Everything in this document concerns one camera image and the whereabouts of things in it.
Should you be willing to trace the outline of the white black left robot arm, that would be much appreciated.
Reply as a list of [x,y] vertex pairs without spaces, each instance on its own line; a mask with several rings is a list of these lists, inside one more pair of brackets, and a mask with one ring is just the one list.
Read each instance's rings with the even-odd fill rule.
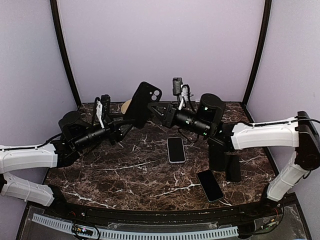
[[85,149],[94,149],[102,141],[115,145],[124,139],[134,124],[133,119],[113,121],[108,115],[97,125],[81,120],[78,111],[66,113],[58,122],[61,133],[41,145],[0,148],[0,194],[25,202],[34,202],[67,218],[70,206],[54,185],[31,182],[11,172],[33,168],[65,168],[73,165]]

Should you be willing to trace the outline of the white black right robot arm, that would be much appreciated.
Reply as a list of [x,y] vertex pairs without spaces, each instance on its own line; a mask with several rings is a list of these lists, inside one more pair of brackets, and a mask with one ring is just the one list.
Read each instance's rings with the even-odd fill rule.
[[148,109],[164,127],[180,127],[207,141],[209,168],[240,173],[235,155],[228,152],[259,147],[292,147],[294,153],[279,175],[265,188],[264,199],[255,205],[255,213],[266,217],[286,192],[305,174],[320,166],[320,136],[314,120],[305,111],[295,117],[262,123],[224,123],[226,104],[218,96],[205,93],[195,113],[173,103],[151,102]]

